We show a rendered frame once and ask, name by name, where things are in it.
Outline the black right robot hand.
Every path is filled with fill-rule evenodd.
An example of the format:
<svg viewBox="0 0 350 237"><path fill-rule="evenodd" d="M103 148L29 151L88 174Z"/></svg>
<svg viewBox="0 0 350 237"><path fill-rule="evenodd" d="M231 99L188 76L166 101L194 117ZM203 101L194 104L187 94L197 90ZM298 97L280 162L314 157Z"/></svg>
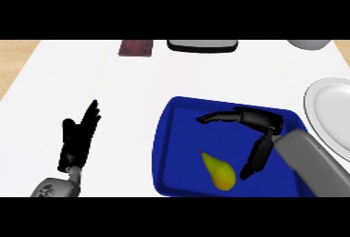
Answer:
<svg viewBox="0 0 350 237"><path fill-rule="evenodd" d="M264 169L273 148L271 138L281 134L283 117L262 109L236 106L231 111L210 112L194 120L200 124L208 124L213 121L237 122L262 133L252 145L247 162L240 169L240 180L246 180L253 173Z"/></svg>

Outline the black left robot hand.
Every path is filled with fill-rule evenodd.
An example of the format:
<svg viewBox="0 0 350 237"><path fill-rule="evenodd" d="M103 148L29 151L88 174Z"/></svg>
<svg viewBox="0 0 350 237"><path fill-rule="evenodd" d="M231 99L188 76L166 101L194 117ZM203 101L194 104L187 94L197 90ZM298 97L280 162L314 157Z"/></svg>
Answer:
<svg viewBox="0 0 350 237"><path fill-rule="evenodd" d="M61 122L63 147L57 170L67 172L70 167L82 168L88 156L89 144L100 121L98 103L92 101L85 109L82 120L76 123L70 118Z"/></svg>

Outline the white plate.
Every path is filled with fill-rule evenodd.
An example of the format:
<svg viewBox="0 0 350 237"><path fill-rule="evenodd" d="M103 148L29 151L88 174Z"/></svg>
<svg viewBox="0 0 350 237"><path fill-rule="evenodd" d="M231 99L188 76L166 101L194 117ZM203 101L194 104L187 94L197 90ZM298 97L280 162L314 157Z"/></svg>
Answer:
<svg viewBox="0 0 350 237"><path fill-rule="evenodd" d="M324 78L309 84L304 113L321 142L350 162L350 80Z"/></svg>

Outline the blue tray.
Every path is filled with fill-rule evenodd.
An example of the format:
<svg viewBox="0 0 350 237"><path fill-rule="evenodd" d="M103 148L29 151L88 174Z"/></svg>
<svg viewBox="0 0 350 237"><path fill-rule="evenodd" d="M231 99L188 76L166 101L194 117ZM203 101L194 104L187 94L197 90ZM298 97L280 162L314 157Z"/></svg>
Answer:
<svg viewBox="0 0 350 237"><path fill-rule="evenodd" d="M264 169L237 180L227 191L215 188L202 162L208 154L240 170L262 133L236 122L200 124L194 120L239 105L188 97L169 100L156 125L151 153L153 185L168 196L202 197L309 197L302 179L277 153L267 158Z"/></svg>

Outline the yellow-green pear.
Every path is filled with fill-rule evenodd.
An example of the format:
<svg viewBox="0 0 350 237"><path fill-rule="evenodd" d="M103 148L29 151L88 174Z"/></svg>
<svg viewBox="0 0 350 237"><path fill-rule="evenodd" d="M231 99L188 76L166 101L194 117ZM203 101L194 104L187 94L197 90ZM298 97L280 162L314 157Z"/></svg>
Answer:
<svg viewBox="0 0 350 237"><path fill-rule="evenodd" d="M230 163L205 152L199 152L205 169L209 173L212 186L227 192L236 183L234 170Z"/></svg>

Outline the grey round container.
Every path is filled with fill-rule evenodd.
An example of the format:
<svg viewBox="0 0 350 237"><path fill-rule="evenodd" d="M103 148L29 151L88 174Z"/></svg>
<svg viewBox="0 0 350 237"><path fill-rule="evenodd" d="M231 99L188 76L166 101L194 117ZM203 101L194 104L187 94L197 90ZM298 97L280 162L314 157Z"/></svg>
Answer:
<svg viewBox="0 0 350 237"><path fill-rule="evenodd" d="M287 42L299 49L315 51L324 48L329 40L287 40Z"/></svg>

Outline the black and grey appliance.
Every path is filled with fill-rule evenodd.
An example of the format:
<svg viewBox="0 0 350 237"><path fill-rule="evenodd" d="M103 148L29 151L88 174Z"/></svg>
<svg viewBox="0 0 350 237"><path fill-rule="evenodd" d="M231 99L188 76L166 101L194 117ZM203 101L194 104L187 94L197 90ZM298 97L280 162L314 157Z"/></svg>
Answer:
<svg viewBox="0 0 350 237"><path fill-rule="evenodd" d="M177 52L218 54L230 53L237 47L236 40L168 40L168 48Z"/></svg>

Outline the dark red rectangular block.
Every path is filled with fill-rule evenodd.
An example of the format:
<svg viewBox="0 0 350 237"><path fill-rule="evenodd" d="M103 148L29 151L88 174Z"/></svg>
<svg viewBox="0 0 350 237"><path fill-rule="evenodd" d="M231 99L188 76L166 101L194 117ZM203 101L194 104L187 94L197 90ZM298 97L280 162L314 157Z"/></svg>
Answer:
<svg viewBox="0 0 350 237"><path fill-rule="evenodd" d="M153 49L151 40L122 40L119 44L119 56L150 56Z"/></svg>

